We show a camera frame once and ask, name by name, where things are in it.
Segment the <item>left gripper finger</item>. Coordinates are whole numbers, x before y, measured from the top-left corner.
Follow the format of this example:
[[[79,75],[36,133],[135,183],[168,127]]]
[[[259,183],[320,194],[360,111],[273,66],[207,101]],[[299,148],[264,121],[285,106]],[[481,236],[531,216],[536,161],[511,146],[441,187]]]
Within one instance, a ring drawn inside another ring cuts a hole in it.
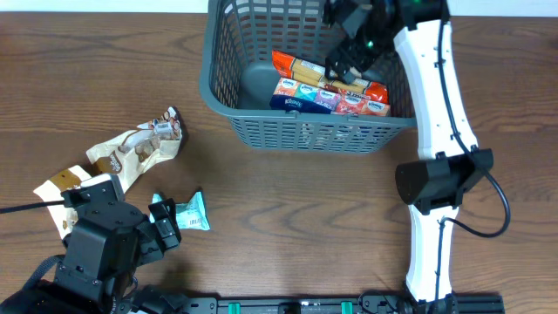
[[[158,221],[166,218],[166,205],[163,201],[150,204],[150,221]]]
[[[173,199],[162,202],[161,207],[165,210],[165,217],[160,223],[160,234],[165,244],[180,244],[181,235],[176,220],[176,208]]]

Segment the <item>beige snack bag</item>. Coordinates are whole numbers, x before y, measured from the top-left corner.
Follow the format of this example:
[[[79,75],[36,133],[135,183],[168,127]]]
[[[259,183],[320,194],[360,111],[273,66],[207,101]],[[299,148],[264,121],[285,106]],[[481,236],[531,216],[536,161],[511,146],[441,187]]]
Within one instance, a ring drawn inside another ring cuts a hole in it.
[[[155,119],[99,143],[86,151],[100,174],[116,174],[126,192],[150,168],[179,152],[183,132],[179,112],[172,106]]]
[[[73,166],[58,172],[42,185],[35,188],[33,193],[44,202],[62,201],[61,193],[66,190],[80,188],[83,181],[92,177],[81,167]],[[71,233],[73,226],[78,220],[74,208],[66,208],[64,205],[49,205],[48,211],[58,230],[61,239]]]

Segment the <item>red spaghetti packet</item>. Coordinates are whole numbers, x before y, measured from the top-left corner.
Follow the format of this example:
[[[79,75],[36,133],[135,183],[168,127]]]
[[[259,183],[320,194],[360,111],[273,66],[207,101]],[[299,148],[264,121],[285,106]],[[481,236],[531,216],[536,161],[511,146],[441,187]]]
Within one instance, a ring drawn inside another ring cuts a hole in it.
[[[380,83],[356,78],[352,83],[346,84],[336,77],[327,78],[323,66],[281,51],[272,51],[272,64],[283,78],[294,79],[329,92],[389,103],[388,90]]]

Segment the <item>blue Kleenex tissue pack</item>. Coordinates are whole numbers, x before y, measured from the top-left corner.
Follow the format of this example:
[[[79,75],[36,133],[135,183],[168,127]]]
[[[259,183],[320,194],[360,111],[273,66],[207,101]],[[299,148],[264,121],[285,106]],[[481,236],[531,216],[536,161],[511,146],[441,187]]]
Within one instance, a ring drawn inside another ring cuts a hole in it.
[[[289,78],[277,83],[269,105],[274,110],[300,113],[340,115],[371,115],[386,117],[391,107],[387,91],[381,87],[379,96],[356,96],[330,92]]]

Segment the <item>grey plastic basket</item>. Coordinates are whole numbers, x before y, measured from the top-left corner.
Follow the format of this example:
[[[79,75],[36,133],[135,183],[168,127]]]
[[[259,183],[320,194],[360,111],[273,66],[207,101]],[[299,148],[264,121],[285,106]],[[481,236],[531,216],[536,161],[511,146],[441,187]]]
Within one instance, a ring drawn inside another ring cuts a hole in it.
[[[374,62],[366,79],[386,86],[386,117],[274,110],[279,81],[272,51],[325,66],[344,39],[338,25],[323,23],[326,1],[218,0],[208,5],[200,79],[206,105],[229,119],[239,139],[262,149],[367,154],[415,123],[401,62]]]

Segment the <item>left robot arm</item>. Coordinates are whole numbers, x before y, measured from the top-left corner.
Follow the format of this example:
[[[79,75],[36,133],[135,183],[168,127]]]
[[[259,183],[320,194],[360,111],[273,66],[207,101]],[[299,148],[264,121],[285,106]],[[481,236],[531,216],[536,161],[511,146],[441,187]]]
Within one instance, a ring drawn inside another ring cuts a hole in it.
[[[175,202],[149,206],[151,217],[123,201],[89,201],[65,239],[66,253],[47,258],[2,313],[122,313],[138,267],[180,245]]]

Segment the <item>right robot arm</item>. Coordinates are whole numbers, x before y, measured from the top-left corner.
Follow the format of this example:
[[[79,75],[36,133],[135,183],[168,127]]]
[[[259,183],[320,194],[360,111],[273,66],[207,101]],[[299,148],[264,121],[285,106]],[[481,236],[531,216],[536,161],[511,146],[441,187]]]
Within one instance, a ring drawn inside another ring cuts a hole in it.
[[[418,160],[395,178],[412,224],[411,262],[401,313],[458,310],[450,284],[453,227],[463,196],[493,179],[493,153],[479,147],[467,120],[453,64],[445,1],[328,1],[323,23],[344,40],[325,59],[325,75],[345,84],[367,79],[374,62],[394,55],[405,71],[418,127]]]

